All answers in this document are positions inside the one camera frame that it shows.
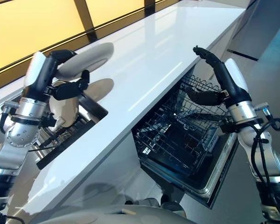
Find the black cable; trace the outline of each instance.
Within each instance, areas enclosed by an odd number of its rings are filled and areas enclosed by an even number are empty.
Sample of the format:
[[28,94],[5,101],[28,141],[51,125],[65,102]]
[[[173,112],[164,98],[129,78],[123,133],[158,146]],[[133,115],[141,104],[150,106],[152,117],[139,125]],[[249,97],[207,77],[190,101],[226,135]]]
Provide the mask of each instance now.
[[[274,125],[274,130],[276,131],[280,131],[280,126],[277,127],[276,122],[279,122],[280,124],[280,118],[274,118],[272,120],[270,120],[269,122],[267,122],[260,130],[257,129],[254,125],[250,125],[250,127],[252,127],[254,129],[254,131],[256,132],[256,136],[254,138],[253,141],[253,145],[252,145],[252,149],[251,149],[251,163],[252,166],[258,176],[258,178],[260,179],[260,181],[264,184],[264,186],[267,187],[268,192],[270,193],[270,197],[273,200],[273,203],[277,209],[277,211],[280,213],[280,206],[278,205],[278,202],[276,200],[276,197],[274,195],[274,192],[272,191],[271,188],[271,182],[270,182],[270,176],[269,173],[267,171],[267,167],[266,167],[266,159],[265,159],[265,155],[264,155],[264,149],[263,149],[263,145],[262,145],[262,139],[261,139],[261,134],[269,127]],[[260,149],[260,155],[261,155],[261,160],[262,160],[262,166],[265,172],[265,177],[266,177],[266,182],[263,179],[260,171],[258,170],[256,163],[255,163],[255,153],[256,153],[256,147],[257,147],[257,143],[259,144],[259,149]]]
[[28,152],[42,151],[42,150],[45,150],[45,149],[56,148],[58,146],[60,146],[60,145],[50,146],[50,147],[46,147],[46,148],[31,149],[31,150],[28,150]]
[[47,133],[53,140],[55,140],[55,141],[57,142],[57,144],[54,145],[54,146],[46,147],[46,148],[43,148],[43,147],[42,147],[42,148],[38,148],[38,149],[28,150],[28,152],[42,151],[42,150],[45,150],[45,149],[51,149],[51,148],[56,148],[56,147],[60,146],[59,140],[58,140],[57,138],[55,138],[54,135],[52,135],[48,129],[46,129],[46,128],[44,127],[43,130],[44,130],[45,133]]
[[21,218],[19,218],[19,217],[15,217],[15,216],[6,216],[6,218],[15,219],[15,220],[20,221],[22,224],[25,224],[24,220],[21,219]]
[[2,113],[0,118],[0,131],[5,134],[5,130],[3,129],[5,120],[8,116],[8,113]]

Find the black wire basket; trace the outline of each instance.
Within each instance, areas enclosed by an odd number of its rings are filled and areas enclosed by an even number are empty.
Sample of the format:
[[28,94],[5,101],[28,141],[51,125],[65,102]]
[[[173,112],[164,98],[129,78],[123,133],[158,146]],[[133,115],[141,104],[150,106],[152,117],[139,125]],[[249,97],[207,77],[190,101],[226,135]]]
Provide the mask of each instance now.
[[[220,91],[204,80],[184,76],[177,84],[196,91]],[[218,140],[218,126],[227,116],[224,105],[203,106],[178,88],[134,132],[140,159],[150,159],[184,175],[194,175]]]

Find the white countertop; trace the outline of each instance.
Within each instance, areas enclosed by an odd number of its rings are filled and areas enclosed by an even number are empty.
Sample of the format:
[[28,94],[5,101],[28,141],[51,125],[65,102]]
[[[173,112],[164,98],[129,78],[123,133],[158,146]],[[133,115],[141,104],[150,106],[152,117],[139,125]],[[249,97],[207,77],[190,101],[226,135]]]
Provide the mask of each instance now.
[[114,81],[99,101],[108,114],[40,171],[21,212],[53,208],[197,62],[193,47],[210,48],[243,12],[184,0],[78,50],[114,44],[112,58],[91,73],[91,82]]

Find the dishwasher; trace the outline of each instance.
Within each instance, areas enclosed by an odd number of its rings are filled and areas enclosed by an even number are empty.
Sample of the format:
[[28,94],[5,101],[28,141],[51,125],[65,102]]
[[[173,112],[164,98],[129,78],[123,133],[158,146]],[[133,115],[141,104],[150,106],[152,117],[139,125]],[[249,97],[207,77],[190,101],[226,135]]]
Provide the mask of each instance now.
[[237,134],[223,134],[220,121],[228,119],[224,105],[202,106],[182,90],[220,88],[192,75],[190,69],[133,127],[142,168],[157,174],[186,194],[212,208],[238,146]]

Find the gray floor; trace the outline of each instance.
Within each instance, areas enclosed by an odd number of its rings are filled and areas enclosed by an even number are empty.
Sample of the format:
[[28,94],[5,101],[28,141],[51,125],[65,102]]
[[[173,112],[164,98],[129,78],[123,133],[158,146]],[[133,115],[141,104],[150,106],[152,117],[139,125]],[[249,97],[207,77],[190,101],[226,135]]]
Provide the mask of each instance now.
[[[274,117],[280,117],[280,31],[258,62],[226,52],[224,58],[233,58],[248,84],[253,103],[268,102]],[[273,148],[280,153],[280,132],[271,129]],[[134,198],[133,186],[130,194]],[[186,211],[188,218],[198,224],[251,223],[264,221],[259,207],[260,199],[255,181],[246,161],[244,150],[239,147],[212,210],[196,202],[188,195],[173,188],[174,199]],[[161,190],[152,185],[147,197],[161,197]]]

